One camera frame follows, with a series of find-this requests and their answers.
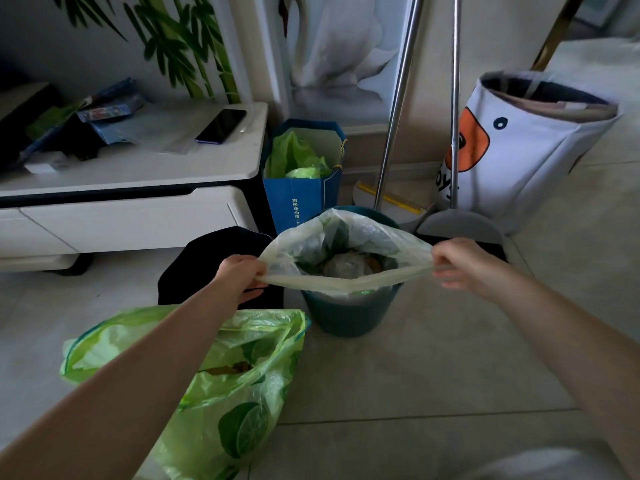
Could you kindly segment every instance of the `smartphone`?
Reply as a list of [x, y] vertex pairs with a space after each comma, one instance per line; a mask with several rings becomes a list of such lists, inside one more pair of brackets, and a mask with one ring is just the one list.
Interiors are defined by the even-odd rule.
[[244, 109], [223, 109], [209, 123], [209, 126], [196, 136], [196, 141], [198, 143], [222, 144], [245, 116]]

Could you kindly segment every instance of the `metal pole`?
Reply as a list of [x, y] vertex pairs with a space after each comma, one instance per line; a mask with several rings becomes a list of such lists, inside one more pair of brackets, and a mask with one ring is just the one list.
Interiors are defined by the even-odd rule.
[[462, 0], [453, 0], [453, 57], [451, 71], [451, 201], [458, 208], [458, 155], [460, 153], [460, 19]]
[[394, 150], [396, 143], [396, 132], [398, 122], [400, 121], [400, 112], [404, 101], [404, 93], [406, 91], [406, 82], [409, 79], [409, 70], [413, 58], [413, 46], [415, 45], [416, 35], [418, 33], [418, 23], [422, 12], [422, 3], [424, 0], [413, 0], [411, 12], [409, 13], [409, 23], [406, 27], [404, 35], [404, 46], [400, 54], [400, 65], [398, 67], [398, 76], [396, 82], [396, 92], [393, 102], [391, 103], [391, 115], [389, 118], [389, 131], [387, 133], [387, 142], [385, 144], [385, 154], [382, 156], [382, 165], [380, 166], [380, 177], [378, 178], [378, 190], [373, 207], [380, 209], [382, 205], [382, 195], [385, 192], [385, 181], [387, 179], [387, 164], [389, 155]]

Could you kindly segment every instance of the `tile floor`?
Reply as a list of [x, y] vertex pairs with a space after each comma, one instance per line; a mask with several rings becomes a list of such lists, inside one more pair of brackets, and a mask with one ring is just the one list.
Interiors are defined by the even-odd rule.
[[[596, 69], [583, 76], [602, 78]], [[620, 80], [640, 102], [640, 89]], [[515, 266], [640, 340], [640, 104], [627, 110], [622, 135], [606, 135], [507, 250]], [[425, 182], [389, 189], [427, 203]], [[178, 252], [105, 253], [78, 277], [0, 275], [0, 448], [68, 393], [57, 375], [63, 341], [155, 303]], [[287, 301], [301, 306], [297, 292]], [[361, 339], [309, 330], [280, 424], [240, 478], [443, 479], [523, 449], [597, 438], [500, 311], [425, 278], [406, 283]], [[151, 463], [140, 472], [163, 477]]]

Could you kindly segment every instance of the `cabinet drawer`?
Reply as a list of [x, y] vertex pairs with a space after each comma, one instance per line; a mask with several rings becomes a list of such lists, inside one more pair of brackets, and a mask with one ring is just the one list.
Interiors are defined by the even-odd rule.
[[77, 251], [18, 209], [0, 210], [0, 258], [75, 254]]
[[188, 195], [24, 207], [21, 211], [82, 253], [178, 248], [230, 226], [257, 230], [236, 187]]

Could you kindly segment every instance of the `blue paper bag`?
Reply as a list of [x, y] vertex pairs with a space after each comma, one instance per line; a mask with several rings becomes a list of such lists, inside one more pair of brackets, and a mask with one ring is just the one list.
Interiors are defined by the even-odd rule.
[[318, 157], [324, 157], [332, 168], [325, 178], [263, 178], [269, 208], [276, 232], [298, 226], [320, 212], [334, 207], [342, 178], [342, 161], [346, 137], [338, 123], [333, 121], [286, 120], [274, 131], [271, 140], [262, 149], [260, 172], [269, 158], [273, 138], [293, 128], [296, 135], [308, 142]]

